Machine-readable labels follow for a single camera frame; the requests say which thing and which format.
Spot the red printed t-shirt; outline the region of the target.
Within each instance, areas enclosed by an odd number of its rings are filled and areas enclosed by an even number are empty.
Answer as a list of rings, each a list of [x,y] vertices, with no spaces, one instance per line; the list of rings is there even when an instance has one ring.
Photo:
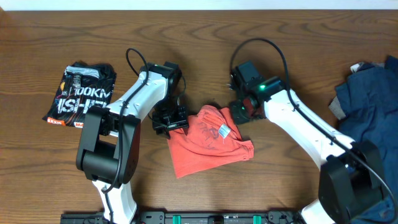
[[[242,138],[229,108],[205,105],[188,117],[188,128],[169,134],[176,178],[254,157],[254,144]]]

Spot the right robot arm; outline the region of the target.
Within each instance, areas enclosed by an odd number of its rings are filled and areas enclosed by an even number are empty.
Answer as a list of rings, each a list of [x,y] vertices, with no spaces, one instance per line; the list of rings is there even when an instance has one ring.
[[[305,106],[288,81],[265,79],[252,62],[231,70],[238,99],[231,102],[234,122],[268,119],[310,156],[320,171],[318,198],[301,209],[304,223],[350,223],[390,195],[378,148],[356,142]]]

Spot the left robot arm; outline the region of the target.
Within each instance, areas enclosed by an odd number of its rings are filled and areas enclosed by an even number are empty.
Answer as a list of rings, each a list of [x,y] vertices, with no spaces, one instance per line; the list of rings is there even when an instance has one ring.
[[[166,138],[172,130],[188,127],[187,109],[173,95],[181,78],[175,63],[145,63],[120,99],[88,110],[76,167],[100,193],[104,212],[79,218],[80,223],[134,223],[131,179],[139,160],[141,123],[150,115],[153,130]]]

